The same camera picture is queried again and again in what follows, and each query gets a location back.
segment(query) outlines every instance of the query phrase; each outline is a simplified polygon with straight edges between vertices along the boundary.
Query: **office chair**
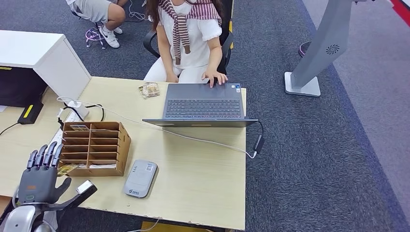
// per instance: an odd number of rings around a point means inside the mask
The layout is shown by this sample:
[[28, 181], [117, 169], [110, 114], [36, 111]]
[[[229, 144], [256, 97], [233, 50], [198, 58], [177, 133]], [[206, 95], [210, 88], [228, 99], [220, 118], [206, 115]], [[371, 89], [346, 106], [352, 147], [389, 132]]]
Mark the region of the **office chair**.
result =
[[[234, 35], [229, 31], [229, 24], [232, 18], [232, 8], [234, 6], [234, 0], [222, 0], [223, 16], [222, 16], [222, 34], [219, 36], [220, 44], [222, 45], [222, 60], [218, 66], [218, 72], [226, 74], [226, 67], [229, 64], [231, 58], [231, 44], [234, 41]], [[157, 36], [157, 32], [152, 30], [144, 38], [144, 47], [153, 54], [156, 58], [160, 57], [160, 54], [152, 48], [152, 40]]]
[[[77, 16], [78, 19], [81, 18], [81, 16], [79, 16], [79, 15], [77, 14], [77, 12], [71, 11], [71, 13], [72, 13], [73, 15]], [[98, 23], [94, 23], [94, 26], [95, 26], [94, 28], [91, 28], [91, 29], [89, 29], [89, 30], [86, 32], [86, 43], [87, 43], [87, 47], [91, 47], [90, 41], [100, 41], [100, 44], [101, 44], [101, 46], [102, 46], [102, 49], [105, 49], [105, 46], [104, 46], [104, 44], [103, 44], [104, 38], [101, 36], [100, 30], [98, 30], [98, 28], [99, 28], [100, 26], [98, 26]]]

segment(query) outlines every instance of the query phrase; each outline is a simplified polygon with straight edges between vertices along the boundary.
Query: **shorts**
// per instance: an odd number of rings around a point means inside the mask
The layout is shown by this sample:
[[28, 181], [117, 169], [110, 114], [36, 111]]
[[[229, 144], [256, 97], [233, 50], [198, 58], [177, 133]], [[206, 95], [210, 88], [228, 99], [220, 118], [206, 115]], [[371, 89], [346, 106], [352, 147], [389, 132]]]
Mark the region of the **shorts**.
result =
[[83, 19], [105, 24], [108, 22], [108, 6], [117, 2], [118, 0], [75, 0], [70, 8]]

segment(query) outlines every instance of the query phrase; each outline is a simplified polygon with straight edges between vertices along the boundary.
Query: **laptop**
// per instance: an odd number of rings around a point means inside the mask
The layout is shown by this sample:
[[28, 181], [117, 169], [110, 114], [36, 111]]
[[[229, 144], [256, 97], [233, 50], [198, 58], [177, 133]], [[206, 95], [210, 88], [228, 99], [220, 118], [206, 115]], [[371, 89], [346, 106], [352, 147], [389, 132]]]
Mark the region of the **laptop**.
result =
[[161, 119], [142, 119], [160, 127], [246, 127], [241, 85], [169, 84]]

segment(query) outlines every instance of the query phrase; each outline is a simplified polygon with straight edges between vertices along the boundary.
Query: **sneaker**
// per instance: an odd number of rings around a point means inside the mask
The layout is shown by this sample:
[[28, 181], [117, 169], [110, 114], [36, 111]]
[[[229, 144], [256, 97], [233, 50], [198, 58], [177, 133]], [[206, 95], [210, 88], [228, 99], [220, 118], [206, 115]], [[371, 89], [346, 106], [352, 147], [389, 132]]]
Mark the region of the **sneaker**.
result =
[[113, 48], [119, 48], [119, 43], [114, 35], [114, 33], [112, 31], [107, 32], [105, 31], [103, 28], [105, 26], [101, 26], [99, 31], [101, 33], [101, 35], [104, 37], [105, 41], [107, 41], [108, 45], [110, 45]]
[[118, 27], [118, 28], [115, 28], [115, 29], [114, 29], [114, 32], [117, 33], [117, 34], [122, 34], [122, 29], [119, 28], [119, 27]]

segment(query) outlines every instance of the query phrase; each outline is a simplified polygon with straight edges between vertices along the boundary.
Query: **robotic hand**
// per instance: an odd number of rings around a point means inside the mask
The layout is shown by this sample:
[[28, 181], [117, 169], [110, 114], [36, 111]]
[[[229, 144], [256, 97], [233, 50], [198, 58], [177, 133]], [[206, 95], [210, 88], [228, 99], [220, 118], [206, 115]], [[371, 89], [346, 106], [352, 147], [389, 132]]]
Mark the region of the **robotic hand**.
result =
[[74, 198], [55, 204], [71, 184], [71, 178], [68, 177], [61, 186], [55, 188], [62, 145], [55, 150], [56, 146], [57, 142], [53, 142], [46, 155], [47, 145], [30, 154], [18, 188], [21, 206], [9, 214], [4, 232], [52, 232], [54, 229], [43, 222], [44, 212], [77, 207], [97, 191], [94, 184], [87, 180], [76, 189]]

